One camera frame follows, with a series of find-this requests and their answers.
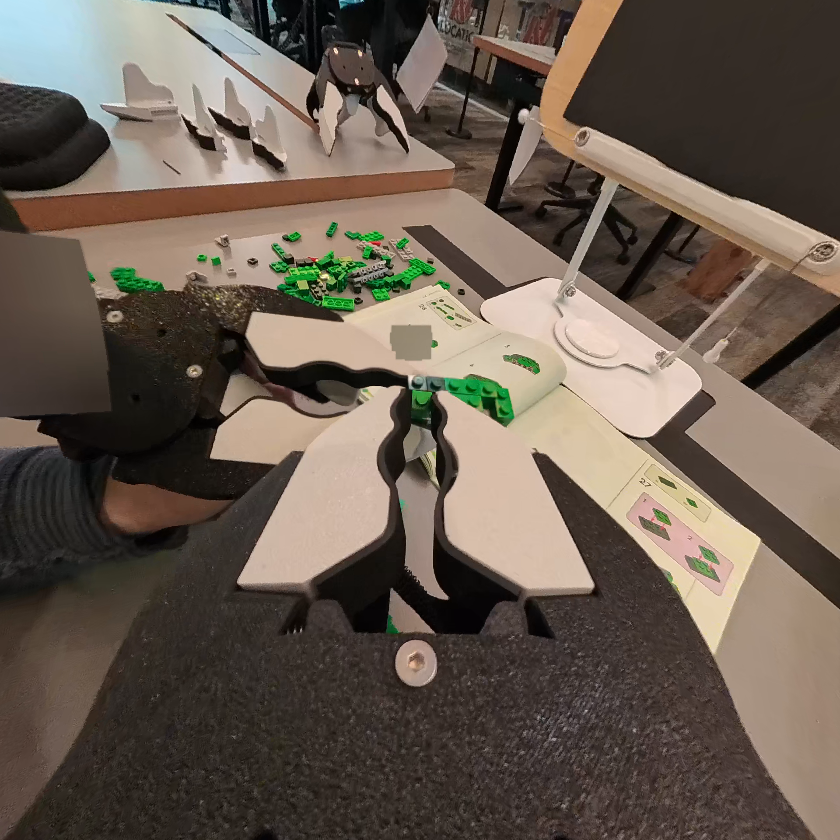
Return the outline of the black gripper with white fingers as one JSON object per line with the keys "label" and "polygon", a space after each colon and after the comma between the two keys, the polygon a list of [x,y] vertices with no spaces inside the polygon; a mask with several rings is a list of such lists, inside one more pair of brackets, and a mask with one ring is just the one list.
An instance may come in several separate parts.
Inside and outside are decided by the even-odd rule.
{"label": "black gripper with white fingers", "polygon": [[331,155],[339,127],[359,108],[374,118],[374,133],[392,134],[410,151],[408,133],[396,96],[368,53],[359,45],[333,41],[325,48],[306,99],[309,118],[318,126],[322,147]]}

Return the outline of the black table leg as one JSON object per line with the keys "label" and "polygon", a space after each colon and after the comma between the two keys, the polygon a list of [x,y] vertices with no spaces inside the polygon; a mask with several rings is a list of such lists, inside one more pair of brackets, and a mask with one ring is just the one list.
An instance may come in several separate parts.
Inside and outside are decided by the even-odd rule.
{"label": "black table leg", "polygon": [[661,228],[657,231],[657,234],[652,238],[650,244],[628,273],[622,285],[614,291],[613,294],[615,297],[623,301],[630,301],[654,291],[656,287],[648,281],[648,275],[655,268],[662,256],[667,256],[686,266],[696,264],[697,257],[686,254],[686,248],[699,233],[699,225],[695,225],[690,230],[678,248],[671,246],[672,241],[685,222],[686,220],[677,213],[670,213],[668,215]]}

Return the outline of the person's left hand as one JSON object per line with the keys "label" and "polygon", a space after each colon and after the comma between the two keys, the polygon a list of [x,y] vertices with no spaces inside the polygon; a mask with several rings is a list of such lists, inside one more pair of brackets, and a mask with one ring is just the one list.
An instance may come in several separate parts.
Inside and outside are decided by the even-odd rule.
{"label": "person's left hand", "polygon": [[99,509],[101,524],[125,535],[150,534],[214,520],[231,500],[189,497],[151,485],[132,485],[109,477]]}

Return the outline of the white card sheet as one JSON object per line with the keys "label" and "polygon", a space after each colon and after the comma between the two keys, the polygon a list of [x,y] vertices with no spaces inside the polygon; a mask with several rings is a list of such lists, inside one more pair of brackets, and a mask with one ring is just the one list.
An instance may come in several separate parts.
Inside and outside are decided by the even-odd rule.
{"label": "white card sheet", "polygon": [[415,113],[421,111],[448,57],[447,46],[430,16],[426,16],[395,80]]}

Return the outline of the pile of loose green bricks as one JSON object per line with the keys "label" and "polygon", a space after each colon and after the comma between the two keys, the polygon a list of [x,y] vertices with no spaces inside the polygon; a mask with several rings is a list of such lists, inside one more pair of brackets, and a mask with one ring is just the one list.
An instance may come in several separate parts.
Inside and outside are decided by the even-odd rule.
{"label": "pile of loose green bricks", "polygon": [[293,230],[279,234],[269,248],[271,287],[341,314],[425,289],[466,296],[466,289],[447,278],[434,257],[418,253],[403,234],[391,237],[331,222],[320,238]]}

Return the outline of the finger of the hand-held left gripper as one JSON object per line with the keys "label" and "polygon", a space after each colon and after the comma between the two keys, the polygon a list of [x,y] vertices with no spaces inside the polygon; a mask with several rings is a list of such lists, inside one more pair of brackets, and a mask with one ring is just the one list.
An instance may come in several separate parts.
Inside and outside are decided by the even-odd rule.
{"label": "finger of the hand-held left gripper", "polygon": [[281,461],[314,445],[317,452],[374,443],[391,422],[394,387],[374,388],[365,404],[332,414],[309,415],[290,405],[254,397],[215,433],[212,461]]}
{"label": "finger of the hand-held left gripper", "polygon": [[355,390],[408,386],[419,371],[375,338],[342,320],[254,311],[245,346],[269,382],[294,389],[337,382]]}

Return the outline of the grey desk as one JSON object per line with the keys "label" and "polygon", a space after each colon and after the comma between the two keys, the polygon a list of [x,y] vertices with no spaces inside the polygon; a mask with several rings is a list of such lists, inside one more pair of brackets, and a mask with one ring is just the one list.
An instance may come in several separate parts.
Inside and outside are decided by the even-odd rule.
{"label": "grey desk", "polygon": [[[331,222],[401,231],[431,226],[506,287],[558,277],[565,259],[454,189],[332,203],[80,227],[98,277],[112,266],[166,268],[175,252]],[[686,435],[838,556],[838,451],[725,371],[692,361],[716,400]],[[2,599],[2,835],[65,758],[129,626],[178,556],[104,563],[56,587]],[[838,606],[761,546],[725,627],[717,662],[745,728],[784,795],[818,838],[838,838]]]}

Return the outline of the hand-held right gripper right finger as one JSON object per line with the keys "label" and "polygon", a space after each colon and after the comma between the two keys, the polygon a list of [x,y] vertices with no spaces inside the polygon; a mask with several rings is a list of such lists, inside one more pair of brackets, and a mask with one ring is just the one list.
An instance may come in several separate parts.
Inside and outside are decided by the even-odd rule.
{"label": "hand-held right gripper right finger", "polygon": [[478,634],[499,604],[594,592],[531,447],[445,392],[434,439],[434,574],[448,597],[438,631]]}

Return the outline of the green and grey brick assembly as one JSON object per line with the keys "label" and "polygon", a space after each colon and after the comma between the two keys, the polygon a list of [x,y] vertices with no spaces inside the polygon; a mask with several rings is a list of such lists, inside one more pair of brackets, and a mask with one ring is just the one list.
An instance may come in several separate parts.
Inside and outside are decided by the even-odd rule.
{"label": "green and grey brick assembly", "polygon": [[504,427],[509,426],[515,417],[509,389],[484,376],[471,374],[459,379],[415,375],[409,378],[408,389],[412,394],[411,422],[419,427],[432,427],[431,400],[434,393],[455,396]]}

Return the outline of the wood-edged grey table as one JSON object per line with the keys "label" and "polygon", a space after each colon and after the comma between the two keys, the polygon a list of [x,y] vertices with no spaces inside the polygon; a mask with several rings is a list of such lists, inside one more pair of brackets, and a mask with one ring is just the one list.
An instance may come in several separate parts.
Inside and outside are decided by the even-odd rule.
{"label": "wood-edged grey table", "polygon": [[[10,192],[24,223],[37,232],[171,217],[288,207],[449,188],[454,166],[423,143],[405,153],[377,137],[364,109],[345,123],[327,156],[307,115],[290,110],[187,27],[185,10],[146,2],[2,2],[2,80],[64,91],[78,99],[110,138],[84,175],[41,192]],[[254,119],[267,107],[288,154],[283,171],[226,134],[225,152],[203,150],[181,116],[121,120],[103,103],[124,102],[122,67],[174,94],[180,115],[195,113],[193,86],[221,110],[224,80]]]}

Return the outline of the person's left forearm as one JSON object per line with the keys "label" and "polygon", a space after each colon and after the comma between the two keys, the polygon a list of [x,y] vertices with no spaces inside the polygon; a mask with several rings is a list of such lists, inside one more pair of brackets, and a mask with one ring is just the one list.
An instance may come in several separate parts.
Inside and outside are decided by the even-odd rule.
{"label": "person's left forearm", "polygon": [[97,564],[177,550],[188,527],[125,535],[99,518],[113,459],[74,461],[58,447],[1,450],[1,594],[30,592]]}

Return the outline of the black panel with tan rim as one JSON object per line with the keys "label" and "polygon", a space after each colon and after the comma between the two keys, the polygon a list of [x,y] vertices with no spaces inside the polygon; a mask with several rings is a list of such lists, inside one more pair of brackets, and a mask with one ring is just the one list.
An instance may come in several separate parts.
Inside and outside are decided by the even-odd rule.
{"label": "black panel with tan rim", "polygon": [[593,159],[575,135],[594,129],[838,242],[838,2],[583,2],[540,108],[557,151],[781,268],[807,247],[788,255],[732,202]]}

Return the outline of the large green brick chunk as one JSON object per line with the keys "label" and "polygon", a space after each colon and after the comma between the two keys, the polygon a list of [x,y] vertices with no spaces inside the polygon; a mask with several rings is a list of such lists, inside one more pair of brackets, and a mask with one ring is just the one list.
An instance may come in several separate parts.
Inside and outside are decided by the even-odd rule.
{"label": "large green brick chunk", "polygon": [[109,274],[117,290],[124,294],[165,291],[163,283],[141,277],[132,267],[114,267],[110,269]]}

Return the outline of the white wedge plate black edge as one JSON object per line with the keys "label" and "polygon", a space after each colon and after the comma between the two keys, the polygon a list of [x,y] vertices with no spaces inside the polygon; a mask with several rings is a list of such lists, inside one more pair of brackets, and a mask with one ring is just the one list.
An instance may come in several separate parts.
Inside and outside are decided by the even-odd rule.
{"label": "white wedge plate black edge", "polygon": [[216,123],[204,104],[202,93],[198,86],[192,84],[194,115],[189,117],[182,113],[181,119],[190,137],[205,151],[226,154],[224,138],[217,131]]}
{"label": "white wedge plate black edge", "polygon": [[102,111],[120,120],[151,123],[179,116],[174,94],[167,86],[154,84],[139,65],[122,65],[123,103],[102,103]]}
{"label": "white wedge plate black edge", "polygon": [[247,108],[238,98],[235,84],[230,77],[224,79],[224,108],[219,111],[206,109],[216,125],[239,140],[252,141],[253,123]]}
{"label": "white wedge plate black edge", "polygon": [[287,153],[280,141],[277,117],[271,106],[266,106],[263,118],[255,121],[251,147],[256,157],[275,170],[286,169]]}

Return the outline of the wooden background table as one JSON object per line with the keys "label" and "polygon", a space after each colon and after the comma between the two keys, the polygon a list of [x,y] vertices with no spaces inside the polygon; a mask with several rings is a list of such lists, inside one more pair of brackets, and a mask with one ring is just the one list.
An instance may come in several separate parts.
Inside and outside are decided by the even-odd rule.
{"label": "wooden background table", "polygon": [[538,106],[545,79],[550,73],[556,53],[552,47],[522,44],[498,37],[477,36],[474,44],[481,51],[497,59],[495,83],[511,100],[511,111],[504,133],[497,163],[490,180],[485,206],[494,212],[516,211],[516,204],[503,204],[504,193],[511,165],[522,137],[524,122],[521,110]]}

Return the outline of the brick instruction booklet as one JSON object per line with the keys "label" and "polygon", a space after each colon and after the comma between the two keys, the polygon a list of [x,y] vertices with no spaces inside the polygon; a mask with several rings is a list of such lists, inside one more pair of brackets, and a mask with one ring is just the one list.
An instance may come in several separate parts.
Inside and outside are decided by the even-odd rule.
{"label": "brick instruction booklet", "polygon": [[491,324],[482,304],[475,315],[455,294],[425,289],[351,313],[349,320],[387,348],[393,325],[429,324],[437,344],[420,363],[424,370],[457,378],[476,373],[508,387],[515,413],[510,430],[551,457],[633,534],[715,655],[760,538],[567,388],[558,350]]}

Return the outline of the black mesh cushion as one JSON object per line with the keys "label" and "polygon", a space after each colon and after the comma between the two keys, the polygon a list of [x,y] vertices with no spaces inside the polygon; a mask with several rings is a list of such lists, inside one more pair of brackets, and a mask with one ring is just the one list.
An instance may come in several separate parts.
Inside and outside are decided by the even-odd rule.
{"label": "black mesh cushion", "polygon": [[1,83],[1,186],[6,192],[74,182],[110,145],[106,130],[70,94]]}

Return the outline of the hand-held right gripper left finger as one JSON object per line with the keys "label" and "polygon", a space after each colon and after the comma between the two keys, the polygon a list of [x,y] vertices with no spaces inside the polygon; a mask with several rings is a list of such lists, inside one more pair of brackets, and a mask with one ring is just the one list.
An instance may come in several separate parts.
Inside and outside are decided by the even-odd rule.
{"label": "hand-held right gripper left finger", "polygon": [[335,601],[356,628],[384,627],[405,563],[396,481],[406,459],[411,397],[386,387],[303,453],[259,535],[238,587]]}

